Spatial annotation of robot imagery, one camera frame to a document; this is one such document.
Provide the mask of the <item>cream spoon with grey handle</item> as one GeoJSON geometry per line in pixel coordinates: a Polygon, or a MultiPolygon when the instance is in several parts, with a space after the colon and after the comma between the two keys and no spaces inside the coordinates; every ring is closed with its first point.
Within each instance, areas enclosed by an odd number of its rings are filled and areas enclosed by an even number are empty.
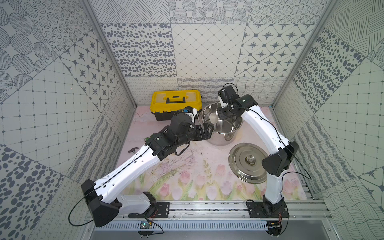
{"type": "Polygon", "coordinates": [[[216,113],[211,113],[209,115],[209,119],[212,125],[215,125],[220,120],[219,116],[216,113]]]}

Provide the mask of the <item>stainless steel stock pot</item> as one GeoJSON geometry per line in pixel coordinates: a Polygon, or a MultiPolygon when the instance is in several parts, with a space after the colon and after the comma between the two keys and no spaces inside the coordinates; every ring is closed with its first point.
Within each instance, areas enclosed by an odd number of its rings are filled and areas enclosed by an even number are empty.
{"type": "Polygon", "coordinates": [[[217,115],[217,108],[220,107],[220,103],[213,103],[206,106],[200,113],[198,119],[200,124],[208,124],[210,128],[214,128],[208,143],[215,146],[225,146],[230,144],[234,139],[237,131],[243,124],[243,119],[235,117],[212,122],[210,116],[217,115]]]}

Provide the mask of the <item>stainless steel pot lid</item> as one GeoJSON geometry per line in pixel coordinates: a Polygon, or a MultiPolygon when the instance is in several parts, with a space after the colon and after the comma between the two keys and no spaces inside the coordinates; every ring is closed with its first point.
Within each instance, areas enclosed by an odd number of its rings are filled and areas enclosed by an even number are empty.
{"type": "Polygon", "coordinates": [[[229,153],[229,166],[242,181],[261,184],[267,180],[267,172],[262,166],[262,160],[267,156],[263,149],[254,144],[240,143],[229,153]]]}

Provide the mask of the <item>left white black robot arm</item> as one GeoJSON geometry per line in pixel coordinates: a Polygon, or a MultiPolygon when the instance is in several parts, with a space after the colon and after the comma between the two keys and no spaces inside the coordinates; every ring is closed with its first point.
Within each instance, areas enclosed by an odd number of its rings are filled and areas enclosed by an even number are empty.
{"type": "Polygon", "coordinates": [[[178,113],[170,125],[152,134],[137,153],[114,171],[96,181],[86,180],[81,188],[96,227],[105,226],[119,215],[144,219],[155,215],[158,204],[151,193],[124,195],[123,190],[169,155],[179,156],[178,147],[208,140],[213,131],[214,125],[196,125],[192,114],[178,113]]]}

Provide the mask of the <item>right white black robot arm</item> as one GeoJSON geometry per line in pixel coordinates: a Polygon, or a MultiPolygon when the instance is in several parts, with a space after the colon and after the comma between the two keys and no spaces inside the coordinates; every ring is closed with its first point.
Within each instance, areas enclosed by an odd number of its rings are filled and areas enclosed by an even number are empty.
{"type": "Polygon", "coordinates": [[[261,108],[250,95],[239,97],[221,90],[218,93],[221,107],[218,108],[220,120],[230,117],[243,118],[261,138],[270,155],[262,160],[267,173],[267,187],[263,196],[263,210],[270,216],[284,203],[283,178],[288,173],[292,158],[299,149],[296,142],[289,142],[276,127],[264,117],[261,108]]]}

